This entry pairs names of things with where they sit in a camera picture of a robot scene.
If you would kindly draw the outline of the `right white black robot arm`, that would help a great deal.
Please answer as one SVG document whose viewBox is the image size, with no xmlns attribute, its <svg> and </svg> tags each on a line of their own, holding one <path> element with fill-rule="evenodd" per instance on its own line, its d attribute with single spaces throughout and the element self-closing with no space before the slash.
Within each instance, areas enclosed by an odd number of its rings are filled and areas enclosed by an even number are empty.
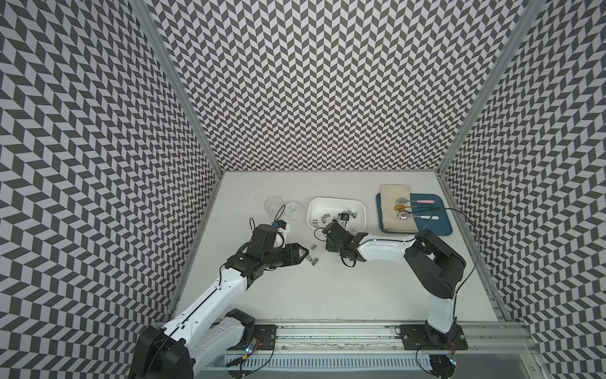
<svg viewBox="0 0 606 379">
<path fill-rule="evenodd" d="M 332 221 L 320 229 L 326 248 L 339 254 L 347 267 L 358 262 L 406 264 L 429 294 L 429 314 L 423 325 L 401 326 L 405 349 L 465 350 L 456 321 L 457 288 L 463 281 L 465 259 L 438 235 L 423 230 L 413 238 L 385 238 L 365 232 L 355 235 Z"/>
</svg>

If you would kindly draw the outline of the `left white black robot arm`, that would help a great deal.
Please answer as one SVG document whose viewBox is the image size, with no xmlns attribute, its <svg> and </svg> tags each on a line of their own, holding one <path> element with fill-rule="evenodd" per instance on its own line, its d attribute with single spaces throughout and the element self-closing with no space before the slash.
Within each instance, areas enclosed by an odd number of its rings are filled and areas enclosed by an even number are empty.
<svg viewBox="0 0 606 379">
<path fill-rule="evenodd" d="M 161 327 L 139 336 L 129 369 L 131 378 L 194 378 L 232 347 L 246 347 L 255 320 L 230 305 L 267 271 L 301 264 L 309 254 L 287 243 L 290 225 L 260 224 L 251 240 L 220 266 L 219 276 L 198 299 Z"/>
</svg>

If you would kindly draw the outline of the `white plastic storage box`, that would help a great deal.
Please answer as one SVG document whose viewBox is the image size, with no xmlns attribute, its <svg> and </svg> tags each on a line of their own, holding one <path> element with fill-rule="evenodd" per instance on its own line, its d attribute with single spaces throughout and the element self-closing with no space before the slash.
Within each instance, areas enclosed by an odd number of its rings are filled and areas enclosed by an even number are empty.
<svg viewBox="0 0 606 379">
<path fill-rule="evenodd" d="M 309 202 L 307 209 L 306 222 L 309 227 L 316 229 L 317 227 L 326 227 L 333 221 L 333 217 L 339 217 L 339 213 L 348 213 L 348 210 L 358 213 L 357 218 L 350 215 L 348 222 L 339 221 L 342 226 L 349 232 L 363 232 L 366 229 L 367 217 L 365 206 L 352 199 L 343 199 L 336 197 L 315 197 Z M 322 216 L 328 216 L 327 224 L 322 222 Z M 317 219 L 318 223 L 313 224 L 312 219 Z"/>
</svg>

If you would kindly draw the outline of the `clear plastic lid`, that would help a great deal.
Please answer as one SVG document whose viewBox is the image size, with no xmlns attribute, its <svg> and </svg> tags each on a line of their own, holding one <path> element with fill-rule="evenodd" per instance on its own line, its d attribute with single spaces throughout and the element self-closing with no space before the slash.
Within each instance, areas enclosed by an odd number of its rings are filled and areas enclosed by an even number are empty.
<svg viewBox="0 0 606 379">
<path fill-rule="evenodd" d="M 284 216 L 289 220 L 297 220 L 301 214 L 301 205 L 298 202 L 285 204 Z"/>
</svg>

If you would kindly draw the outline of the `clear plastic cup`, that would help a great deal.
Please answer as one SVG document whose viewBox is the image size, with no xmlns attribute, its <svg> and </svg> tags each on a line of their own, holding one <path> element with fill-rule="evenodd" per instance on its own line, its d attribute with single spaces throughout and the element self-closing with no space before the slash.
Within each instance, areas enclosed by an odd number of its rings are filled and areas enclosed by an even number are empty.
<svg viewBox="0 0 606 379">
<path fill-rule="evenodd" d="M 281 208 L 284 206 L 284 201 L 281 197 L 269 197 L 264 202 L 264 210 L 268 214 L 271 222 L 276 219 Z"/>
</svg>

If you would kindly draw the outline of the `beige cloth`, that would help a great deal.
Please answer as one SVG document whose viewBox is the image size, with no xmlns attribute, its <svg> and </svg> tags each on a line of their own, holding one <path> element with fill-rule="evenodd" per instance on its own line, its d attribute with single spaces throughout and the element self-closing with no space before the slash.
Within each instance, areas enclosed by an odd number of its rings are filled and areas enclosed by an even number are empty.
<svg viewBox="0 0 606 379">
<path fill-rule="evenodd" d="M 380 187 L 380 207 L 383 230 L 388 233 L 416 234 L 418 227 L 413 218 L 401 220 L 395 210 L 399 198 L 410 199 L 410 186 L 403 184 L 382 184 Z"/>
</svg>

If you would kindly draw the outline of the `blue tray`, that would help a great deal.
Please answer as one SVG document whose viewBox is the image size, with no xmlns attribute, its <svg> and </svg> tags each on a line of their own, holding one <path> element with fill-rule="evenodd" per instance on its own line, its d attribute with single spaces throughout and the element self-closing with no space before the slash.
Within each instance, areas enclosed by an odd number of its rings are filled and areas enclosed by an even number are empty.
<svg viewBox="0 0 606 379">
<path fill-rule="evenodd" d="M 445 207 L 445 203 L 443 199 L 436 194 L 410 194 L 411 200 L 434 200 L 436 203 L 435 206 L 439 206 L 440 209 L 434 212 L 425 212 L 420 215 L 436 215 L 439 216 L 439 220 L 422 220 L 422 219 L 413 219 L 417 229 L 420 231 L 423 227 L 426 227 L 427 230 L 435 233 L 439 236 L 448 236 L 453 232 L 453 228 L 451 226 L 451 221 L 448 218 L 448 214 L 443 208 Z"/>
</svg>

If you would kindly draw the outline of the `gold black handled spoon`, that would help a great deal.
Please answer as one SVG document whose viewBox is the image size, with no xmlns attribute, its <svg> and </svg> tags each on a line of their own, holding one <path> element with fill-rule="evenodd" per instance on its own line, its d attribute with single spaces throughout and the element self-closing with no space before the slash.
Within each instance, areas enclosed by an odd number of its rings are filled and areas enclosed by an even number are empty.
<svg viewBox="0 0 606 379">
<path fill-rule="evenodd" d="M 408 213 L 425 213 L 434 212 L 439 210 L 439 206 L 435 205 L 395 205 L 394 210 L 396 212 L 408 212 Z"/>
</svg>

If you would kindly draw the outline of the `white handled spoon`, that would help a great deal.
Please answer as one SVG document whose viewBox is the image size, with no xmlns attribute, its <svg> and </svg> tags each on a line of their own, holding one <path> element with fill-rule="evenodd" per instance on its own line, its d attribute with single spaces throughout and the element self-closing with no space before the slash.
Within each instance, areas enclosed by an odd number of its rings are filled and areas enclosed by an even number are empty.
<svg viewBox="0 0 606 379">
<path fill-rule="evenodd" d="M 422 219 L 422 220 L 439 220 L 439 216 L 436 215 L 415 215 L 407 211 L 401 211 L 397 213 L 397 217 L 400 220 L 411 220 L 411 219 Z"/>
</svg>

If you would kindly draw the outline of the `pink handled spoon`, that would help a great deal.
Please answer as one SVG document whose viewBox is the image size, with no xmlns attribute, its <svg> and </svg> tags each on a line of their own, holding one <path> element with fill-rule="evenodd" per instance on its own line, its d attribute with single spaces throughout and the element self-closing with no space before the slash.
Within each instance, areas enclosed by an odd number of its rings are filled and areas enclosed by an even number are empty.
<svg viewBox="0 0 606 379">
<path fill-rule="evenodd" d="M 436 202 L 434 200 L 410 200 L 405 197 L 400 197 L 396 199 L 395 203 L 399 205 L 434 205 Z"/>
</svg>

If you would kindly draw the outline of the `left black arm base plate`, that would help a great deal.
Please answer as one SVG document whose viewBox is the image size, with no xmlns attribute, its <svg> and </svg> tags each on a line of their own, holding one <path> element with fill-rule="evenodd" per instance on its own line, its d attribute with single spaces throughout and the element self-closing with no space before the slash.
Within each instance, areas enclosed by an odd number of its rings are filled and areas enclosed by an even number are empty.
<svg viewBox="0 0 606 379">
<path fill-rule="evenodd" d="M 253 341 L 257 340 L 256 347 L 261 351 L 272 351 L 276 345 L 277 329 L 275 324 L 258 324 L 256 319 L 246 312 L 233 309 L 228 312 L 221 322 L 214 323 L 213 327 L 222 325 L 225 321 L 224 331 L 221 332 L 222 341 L 231 341 L 227 345 L 229 352 L 239 352 L 252 348 Z"/>
</svg>

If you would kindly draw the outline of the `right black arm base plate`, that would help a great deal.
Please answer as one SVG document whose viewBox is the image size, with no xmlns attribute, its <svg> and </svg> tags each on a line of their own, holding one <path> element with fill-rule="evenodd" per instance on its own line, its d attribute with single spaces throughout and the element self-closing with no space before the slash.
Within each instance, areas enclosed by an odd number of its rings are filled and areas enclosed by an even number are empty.
<svg viewBox="0 0 606 379">
<path fill-rule="evenodd" d="M 433 349 L 458 352 L 469 349 L 462 328 L 457 323 L 446 333 L 438 331 L 428 323 L 399 325 L 395 331 L 406 351 Z"/>
</svg>

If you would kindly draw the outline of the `aluminium front rail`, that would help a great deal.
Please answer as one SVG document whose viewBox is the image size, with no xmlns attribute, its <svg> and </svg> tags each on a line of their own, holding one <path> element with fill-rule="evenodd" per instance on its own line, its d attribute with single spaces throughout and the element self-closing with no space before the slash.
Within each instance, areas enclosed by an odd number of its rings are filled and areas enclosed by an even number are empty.
<svg viewBox="0 0 606 379">
<path fill-rule="evenodd" d="M 438 355 L 448 350 L 418 349 L 406 351 L 396 334 L 399 325 L 415 322 L 327 322 L 258 320 L 278 326 L 276 345 L 279 354 L 421 354 Z M 536 355 L 539 347 L 530 332 L 518 322 L 459 322 L 469 349 L 456 355 Z"/>
</svg>

